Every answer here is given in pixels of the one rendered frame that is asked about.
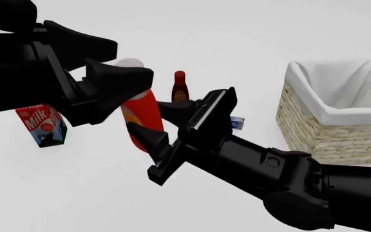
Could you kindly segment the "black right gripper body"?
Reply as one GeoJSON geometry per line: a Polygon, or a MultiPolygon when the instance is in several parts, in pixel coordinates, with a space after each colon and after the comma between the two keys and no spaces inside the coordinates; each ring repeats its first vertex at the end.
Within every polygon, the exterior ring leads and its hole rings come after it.
{"type": "Polygon", "coordinates": [[[164,185],[185,162],[208,169],[215,163],[225,138],[231,134],[230,114],[237,103],[235,88],[212,90],[201,100],[196,113],[178,127],[169,163],[155,164],[147,170],[149,179],[157,185],[164,185]]]}

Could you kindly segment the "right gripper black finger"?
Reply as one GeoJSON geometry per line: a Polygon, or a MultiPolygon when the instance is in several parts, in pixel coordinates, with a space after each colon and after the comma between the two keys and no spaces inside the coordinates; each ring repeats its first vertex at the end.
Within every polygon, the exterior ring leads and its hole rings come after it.
{"type": "Polygon", "coordinates": [[[128,132],[146,150],[156,165],[167,165],[171,160],[173,147],[169,143],[168,133],[143,127],[137,123],[126,124],[128,132]]]}
{"type": "Polygon", "coordinates": [[[182,127],[201,106],[202,100],[185,102],[157,102],[160,116],[176,127],[182,127]]]}

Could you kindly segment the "small blue white box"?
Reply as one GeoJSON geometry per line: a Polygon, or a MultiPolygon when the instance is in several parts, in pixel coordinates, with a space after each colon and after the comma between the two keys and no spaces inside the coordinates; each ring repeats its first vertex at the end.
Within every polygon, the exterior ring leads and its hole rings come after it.
{"type": "Polygon", "coordinates": [[[242,117],[233,117],[231,116],[231,127],[234,130],[242,130],[245,119],[242,117]]]}

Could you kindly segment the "dark red sauce bottle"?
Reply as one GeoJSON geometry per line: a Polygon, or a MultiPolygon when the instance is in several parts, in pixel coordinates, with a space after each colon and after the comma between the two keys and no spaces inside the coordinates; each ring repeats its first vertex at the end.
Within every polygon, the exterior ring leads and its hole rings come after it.
{"type": "Polygon", "coordinates": [[[172,89],[172,102],[185,102],[189,100],[189,91],[186,84],[186,73],[184,71],[175,72],[175,82],[172,89]]]}

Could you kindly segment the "red bottle with white cap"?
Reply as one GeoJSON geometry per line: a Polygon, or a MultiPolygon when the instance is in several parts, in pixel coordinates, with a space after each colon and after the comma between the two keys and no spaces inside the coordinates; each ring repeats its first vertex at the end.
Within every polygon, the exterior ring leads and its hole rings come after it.
{"type": "MultiPolygon", "coordinates": [[[[142,61],[136,58],[120,59],[114,62],[113,65],[118,67],[144,67],[142,61]]],[[[155,131],[164,131],[164,125],[158,109],[157,100],[155,99],[151,88],[148,88],[144,92],[125,102],[120,109],[126,123],[134,122],[155,131]]],[[[131,134],[129,134],[129,136],[133,144],[139,150],[147,152],[147,150],[131,134]]]]}

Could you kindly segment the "woven wicker basket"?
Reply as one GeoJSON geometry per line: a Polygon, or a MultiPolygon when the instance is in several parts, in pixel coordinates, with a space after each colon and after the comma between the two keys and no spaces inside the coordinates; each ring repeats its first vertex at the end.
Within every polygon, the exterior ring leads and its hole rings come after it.
{"type": "Polygon", "coordinates": [[[322,164],[371,164],[371,125],[322,125],[288,82],[283,84],[276,123],[290,150],[310,153],[322,164]]]}

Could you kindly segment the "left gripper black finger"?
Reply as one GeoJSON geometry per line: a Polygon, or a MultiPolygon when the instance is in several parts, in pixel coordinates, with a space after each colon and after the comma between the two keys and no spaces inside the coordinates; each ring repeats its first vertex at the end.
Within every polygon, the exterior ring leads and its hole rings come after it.
{"type": "Polygon", "coordinates": [[[100,63],[117,58],[118,43],[106,38],[76,32],[54,21],[44,21],[48,44],[62,67],[73,71],[86,65],[86,59],[100,63]]]}
{"type": "Polygon", "coordinates": [[[73,110],[77,124],[103,123],[117,108],[150,89],[154,72],[145,67],[120,67],[86,59],[86,76],[77,81],[73,110]]]}

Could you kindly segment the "white cloth basket liner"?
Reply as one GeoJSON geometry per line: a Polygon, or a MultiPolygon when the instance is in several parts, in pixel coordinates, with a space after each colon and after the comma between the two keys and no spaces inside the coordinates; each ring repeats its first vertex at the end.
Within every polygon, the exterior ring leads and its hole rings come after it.
{"type": "Polygon", "coordinates": [[[290,61],[285,80],[322,125],[371,125],[371,59],[290,61]]]}

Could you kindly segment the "red milk carton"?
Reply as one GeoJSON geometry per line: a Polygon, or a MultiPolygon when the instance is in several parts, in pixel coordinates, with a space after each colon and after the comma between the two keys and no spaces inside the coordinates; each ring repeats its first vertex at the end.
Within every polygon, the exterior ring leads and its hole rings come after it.
{"type": "Polygon", "coordinates": [[[68,131],[62,115],[49,104],[15,109],[38,147],[64,144],[68,131]]]}

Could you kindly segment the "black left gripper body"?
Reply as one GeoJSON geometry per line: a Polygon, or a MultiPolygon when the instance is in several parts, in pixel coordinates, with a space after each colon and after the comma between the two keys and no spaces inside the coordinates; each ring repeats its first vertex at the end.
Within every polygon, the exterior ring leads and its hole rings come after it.
{"type": "Polygon", "coordinates": [[[76,81],[70,72],[62,67],[45,25],[37,23],[32,35],[34,54],[44,62],[48,90],[53,94],[44,102],[53,106],[73,127],[90,123],[88,108],[95,102],[91,99],[92,89],[83,81],[76,81]]]}

